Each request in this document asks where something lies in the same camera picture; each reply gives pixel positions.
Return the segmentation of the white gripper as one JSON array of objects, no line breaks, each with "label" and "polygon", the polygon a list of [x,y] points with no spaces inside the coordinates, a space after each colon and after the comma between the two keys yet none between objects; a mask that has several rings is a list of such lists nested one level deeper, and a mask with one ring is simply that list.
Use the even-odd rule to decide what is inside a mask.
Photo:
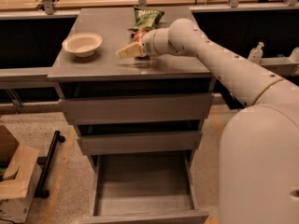
[{"label": "white gripper", "polygon": [[131,43],[119,49],[116,55],[120,59],[127,59],[142,57],[144,53],[149,56],[173,54],[175,49],[169,42],[168,31],[168,28],[151,30],[142,37],[142,45],[137,42]]}]

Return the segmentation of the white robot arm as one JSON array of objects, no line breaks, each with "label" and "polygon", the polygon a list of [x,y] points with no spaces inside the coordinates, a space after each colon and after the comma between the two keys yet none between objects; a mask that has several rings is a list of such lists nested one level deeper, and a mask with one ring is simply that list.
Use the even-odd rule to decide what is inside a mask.
[{"label": "white robot arm", "polygon": [[163,54],[197,58],[244,106],[221,135],[220,224],[299,224],[299,87],[212,42],[188,19],[117,52]]}]

